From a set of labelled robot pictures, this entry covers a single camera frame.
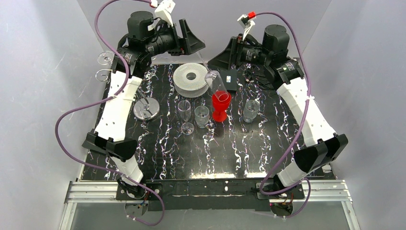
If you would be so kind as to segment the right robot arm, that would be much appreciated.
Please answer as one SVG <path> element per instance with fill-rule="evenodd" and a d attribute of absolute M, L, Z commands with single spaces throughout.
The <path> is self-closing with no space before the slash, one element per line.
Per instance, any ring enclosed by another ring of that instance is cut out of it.
<path fill-rule="evenodd" d="M 242 64 L 261 66 L 265 78 L 284 99 L 300 125 L 305 148 L 294 154 L 293 161 L 273 177 L 273 190 L 283 190 L 314 170 L 334 161 L 348 144 L 323 117 L 307 94 L 308 86 L 299 61 L 288 57 L 290 37 L 282 25 L 271 24 L 264 30 L 262 43 L 253 36 L 233 36 L 223 52 L 208 63 L 220 69 Z"/>

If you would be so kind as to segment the red wine glass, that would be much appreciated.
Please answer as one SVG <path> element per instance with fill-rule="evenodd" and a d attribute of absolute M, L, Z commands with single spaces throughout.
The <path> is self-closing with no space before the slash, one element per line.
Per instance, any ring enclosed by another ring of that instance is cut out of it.
<path fill-rule="evenodd" d="M 212 113 L 212 118 L 216 122 L 223 122 L 227 118 L 226 109 L 229 107 L 231 102 L 231 94 L 227 91 L 216 91 L 212 95 L 212 104 L 214 111 Z"/>

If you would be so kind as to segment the clear champagne flute glass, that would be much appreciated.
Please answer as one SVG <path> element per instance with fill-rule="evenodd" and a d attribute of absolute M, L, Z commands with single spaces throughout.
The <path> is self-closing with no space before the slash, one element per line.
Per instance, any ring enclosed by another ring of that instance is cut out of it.
<path fill-rule="evenodd" d="M 192 107 L 189 101 L 182 100 L 178 103 L 178 113 L 183 121 L 181 132 L 185 135 L 190 135 L 194 132 L 194 125 L 189 122 L 192 115 Z"/>

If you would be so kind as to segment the clear wide wine glass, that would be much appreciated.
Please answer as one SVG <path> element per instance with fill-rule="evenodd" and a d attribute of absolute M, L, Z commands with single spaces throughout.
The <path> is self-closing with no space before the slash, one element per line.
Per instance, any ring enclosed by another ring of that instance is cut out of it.
<path fill-rule="evenodd" d="M 213 95 L 217 98 L 218 101 L 220 102 L 225 102 L 230 96 L 229 93 L 227 92 L 222 77 L 217 70 L 211 70 L 208 67 L 208 64 L 204 61 L 201 53 L 197 51 L 197 55 L 201 59 L 203 65 L 207 69 L 207 73 L 205 75 L 205 81 L 209 88 L 211 89 Z"/>

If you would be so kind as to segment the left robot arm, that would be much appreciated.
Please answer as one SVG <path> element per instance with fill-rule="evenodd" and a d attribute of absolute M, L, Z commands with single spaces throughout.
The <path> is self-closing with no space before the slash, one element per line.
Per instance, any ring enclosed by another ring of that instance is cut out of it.
<path fill-rule="evenodd" d="M 82 144 L 86 149 L 110 157 L 123 175 L 121 183 L 137 188 L 143 178 L 135 158 L 137 141 L 125 137 L 125 128 L 135 93 L 142 83 L 152 57 L 163 53 L 171 56 L 191 55 L 205 48 L 202 40 L 191 31 L 185 19 L 179 20 L 182 36 L 176 25 L 148 11 L 131 13 L 127 34 L 118 42 L 112 61 L 108 96 L 102 117 Z"/>

